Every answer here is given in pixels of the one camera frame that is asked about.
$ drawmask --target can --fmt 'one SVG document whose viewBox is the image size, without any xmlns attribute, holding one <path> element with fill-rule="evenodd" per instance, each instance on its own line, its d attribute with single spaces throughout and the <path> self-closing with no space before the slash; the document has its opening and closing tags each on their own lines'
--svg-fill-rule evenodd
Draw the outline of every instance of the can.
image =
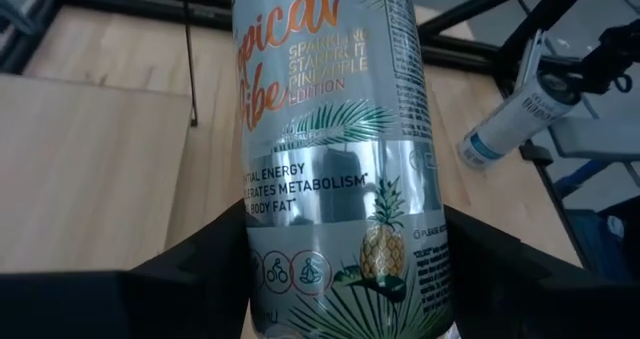
<svg viewBox="0 0 640 339">
<path fill-rule="evenodd" d="M 538 72 L 458 143 L 462 161 L 485 169 L 580 102 L 564 78 Z"/>
<path fill-rule="evenodd" d="M 447 229 L 411 0 L 233 0 L 233 40 L 258 336 L 444 333 Z"/>
</svg>

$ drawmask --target bottle label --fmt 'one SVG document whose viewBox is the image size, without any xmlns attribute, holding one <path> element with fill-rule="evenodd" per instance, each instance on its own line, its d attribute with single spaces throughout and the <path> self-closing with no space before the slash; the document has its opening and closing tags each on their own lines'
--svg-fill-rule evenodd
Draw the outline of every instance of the bottle label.
<svg viewBox="0 0 640 339">
<path fill-rule="evenodd" d="M 452 322 L 411 0 L 234 0 L 254 327 L 430 338 Z"/>
</svg>

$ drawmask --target wooden surface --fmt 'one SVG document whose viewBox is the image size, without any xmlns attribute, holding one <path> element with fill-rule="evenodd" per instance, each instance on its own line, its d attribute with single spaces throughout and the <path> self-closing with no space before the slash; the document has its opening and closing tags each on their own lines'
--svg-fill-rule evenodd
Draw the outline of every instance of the wooden surface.
<svg viewBox="0 0 640 339">
<path fill-rule="evenodd" d="M 192 42 L 200 122 L 188 132 L 167 248 L 242 197 L 230 34 L 193 28 Z M 191 93 L 183 26 L 72 7 L 61 9 L 25 75 Z"/>
<path fill-rule="evenodd" d="M 417 12 L 420 21 L 434 14 L 424 8 Z M 179 25 L 65 8 L 54 28 L 58 34 L 47 36 L 46 46 L 29 66 L 30 75 L 189 92 L 184 28 Z M 146 28 L 155 35 L 147 34 Z M 447 33 L 472 38 L 466 24 Z M 197 231 L 242 197 L 231 38 L 194 28 L 193 47 L 201 126 L 189 130 L 167 246 Z M 78 48 L 84 54 L 76 53 Z M 445 203 L 578 265 L 532 164 L 514 152 L 488 171 L 478 172 L 457 159 L 455 144 L 502 101 L 493 80 L 429 66 L 425 76 Z M 245 330 L 243 338 L 253 337 L 251 330 Z"/>
<path fill-rule="evenodd" d="M 130 269 L 164 249 L 187 97 L 0 76 L 0 272 Z"/>
</svg>

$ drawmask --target silver can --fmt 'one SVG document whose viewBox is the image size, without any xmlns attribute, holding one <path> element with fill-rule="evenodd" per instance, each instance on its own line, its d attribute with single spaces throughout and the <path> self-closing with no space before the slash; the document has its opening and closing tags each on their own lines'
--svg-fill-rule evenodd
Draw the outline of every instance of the silver can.
<svg viewBox="0 0 640 339">
<path fill-rule="evenodd" d="M 233 39 L 257 334 L 444 333 L 447 230 L 411 0 L 234 0 Z"/>
<path fill-rule="evenodd" d="M 485 169 L 567 114 L 580 94 L 567 81 L 538 73 L 458 143 L 458 154 L 472 168 Z"/>
</svg>

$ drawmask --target black plastic bracket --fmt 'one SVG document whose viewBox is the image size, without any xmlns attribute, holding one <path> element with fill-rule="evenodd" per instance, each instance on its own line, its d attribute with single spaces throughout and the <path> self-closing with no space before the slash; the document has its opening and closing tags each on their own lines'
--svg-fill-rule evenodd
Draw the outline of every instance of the black plastic bracket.
<svg viewBox="0 0 640 339">
<path fill-rule="evenodd" d="M 553 157 L 547 148 L 527 142 L 520 146 L 522 159 L 543 167 L 553 164 Z"/>
</svg>

